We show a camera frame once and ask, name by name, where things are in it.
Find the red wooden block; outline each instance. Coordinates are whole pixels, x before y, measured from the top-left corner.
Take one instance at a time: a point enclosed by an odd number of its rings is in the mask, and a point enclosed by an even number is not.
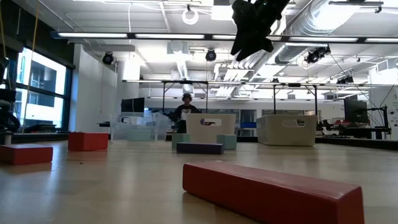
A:
[[[69,151],[94,151],[108,148],[108,133],[70,133]]]
[[[12,165],[36,164],[52,161],[52,147],[36,144],[0,146],[0,161]]]
[[[358,185],[223,162],[184,164],[187,192],[269,224],[363,224]]]

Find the security camera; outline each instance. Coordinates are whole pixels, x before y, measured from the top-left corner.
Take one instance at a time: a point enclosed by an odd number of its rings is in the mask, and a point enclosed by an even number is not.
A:
[[[106,52],[105,56],[102,58],[102,62],[105,65],[112,65],[116,62],[116,59],[113,57],[113,53],[112,52]]]
[[[217,54],[214,49],[208,49],[206,53],[206,61],[214,62],[217,58]]]

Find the ceiling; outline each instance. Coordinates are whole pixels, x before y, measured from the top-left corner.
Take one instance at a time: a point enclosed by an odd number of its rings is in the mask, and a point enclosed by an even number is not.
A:
[[[14,0],[27,11],[34,13],[35,4],[31,0]],[[129,32],[128,11],[129,4],[105,4],[102,2],[82,2],[73,0],[41,0],[46,6],[40,6],[39,17],[42,21],[59,31],[80,32]],[[294,17],[309,0],[295,0],[296,6],[287,11],[287,21]],[[359,35],[398,35],[398,1],[384,0],[384,10],[375,14],[374,8],[361,9],[355,13],[345,24],[335,30],[332,35],[359,36]],[[164,5],[165,17],[159,4],[146,5],[145,7],[133,4],[130,8],[131,32],[173,32],[173,33],[209,33],[209,34],[235,34],[236,26],[231,21],[211,20],[211,5],[213,1],[202,1],[202,6],[192,6],[205,13],[199,13],[199,20],[194,25],[182,21],[184,5]],[[142,73],[147,77],[156,73],[170,73],[176,70],[176,63],[167,60],[166,48],[168,41],[154,40],[97,40],[91,41],[92,45],[135,45],[147,61],[142,67]],[[206,63],[204,59],[207,48],[214,48],[218,59],[232,60],[228,52],[232,42],[207,42],[190,41],[189,46],[203,48],[202,52],[195,51],[193,60],[187,62],[189,70],[212,71],[216,62]],[[365,61],[374,60],[380,56],[398,56],[398,45],[366,45],[366,44],[331,44],[332,54],[339,62],[342,69],[355,67]],[[303,57],[297,59],[297,66],[283,69],[285,77],[325,77],[341,72],[341,68],[330,58],[324,58],[320,63],[307,68],[302,65]],[[355,73],[359,82],[366,81],[368,71],[359,70]]]

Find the plastic bin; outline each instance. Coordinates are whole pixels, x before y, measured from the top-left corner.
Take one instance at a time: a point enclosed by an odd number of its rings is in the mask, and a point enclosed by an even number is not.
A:
[[[317,131],[315,115],[265,115],[257,119],[259,143],[271,146],[313,146]]]
[[[169,127],[169,118],[160,113],[123,112],[112,118],[111,141],[164,141]]]

